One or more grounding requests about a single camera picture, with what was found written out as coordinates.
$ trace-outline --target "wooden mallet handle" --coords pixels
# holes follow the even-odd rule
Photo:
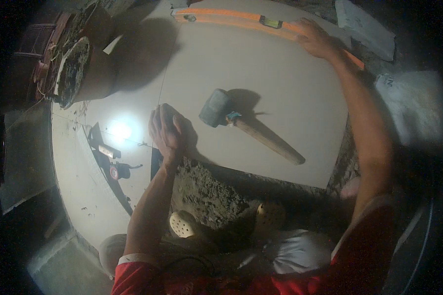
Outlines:
[[[255,129],[248,122],[246,122],[242,116],[235,116],[229,118],[227,116],[227,121],[232,123],[234,126],[243,130],[247,134],[251,135],[253,138],[257,139],[260,143],[267,146],[271,150],[277,152],[279,155],[283,156],[289,160],[294,165],[300,165],[305,162],[305,158],[302,157],[294,148],[292,148],[287,142],[280,138],[272,130],[265,128],[264,132],[260,132]]]

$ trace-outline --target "large ceramic tile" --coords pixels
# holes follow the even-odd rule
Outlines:
[[[85,122],[85,112],[87,111],[88,102],[78,102],[70,106],[69,109],[62,109],[59,103],[53,103],[51,111],[53,115],[65,118],[70,121],[83,124]]]
[[[197,133],[193,157],[266,177],[325,188],[343,137],[348,110],[328,62],[298,44],[258,31],[213,24],[181,27],[160,103],[187,117]],[[198,115],[215,88],[235,91],[258,120],[305,159],[293,165],[241,130],[212,128]]]
[[[116,130],[115,125],[125,125],[131,131],[127,139],[152,146],[149,115],[159,102],[171,53],[180,49],[176,42],[180,24],[170,13],[171,5],[162,1],[130,9],[115,20],[116,35],[122,36],[110,53],[118,68],[115,93],[88,102],[85,124],[98,122],[108,133]]]
[[[130,216],[96,166],[81,128],[76,122],[52,116],[54,166],[72,225],[98,248],[107,237],[126,233]]]
[[[104,144],[121,152],[121,158],[111,160],[113,163],[126,163],[133,167],[142,164],[140,168],[130,169],[130,178],[120,178],[118,180],[118,184],[125,194],[128,203],[134,209],[151,181],[152,148],[145,145],[140,146],[105,132],[102,132],[101,135]]]
[[[339,38],[348,48],[351,48],[351,36],[344,29],[307,11],[272,0],[204,0],[190,5],[190,8],[236,10],[261,14],[269,19],[284,22],[293,22],[306,17],[316,21],[327,33]]]

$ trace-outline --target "hand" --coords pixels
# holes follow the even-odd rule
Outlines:
[[[341,56],[340,49],[332,42],[332,38],[316,22],[302,18],[294,22],[304,32],[297,36],[297,42],[311,55],[331,61]]]
[[[149,135],[165,161],[178,163],[186,148],[181,114],[167,103],[158,105],[149,117]]]

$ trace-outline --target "red t-shirt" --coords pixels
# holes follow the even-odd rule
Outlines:
[[[274,275],[243,279],[174,277],[144,262],[119,264],[112,295],[317,295],[375,294],[383,284],[394,250],[393,209],[379,206],[350,226],[322,275]]]

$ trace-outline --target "forearm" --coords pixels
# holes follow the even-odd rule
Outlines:
[[[361,170],[361,182],[355,212],[357,217],[372,197],[388,192],[392,160],[392,142],[367,87],[341,56],[330,60],[341,81],[348,105]]]
[[[157,252],[169,213],[178,161],[164,159],[161,167],[133,210],[127,231],[126,254]]]

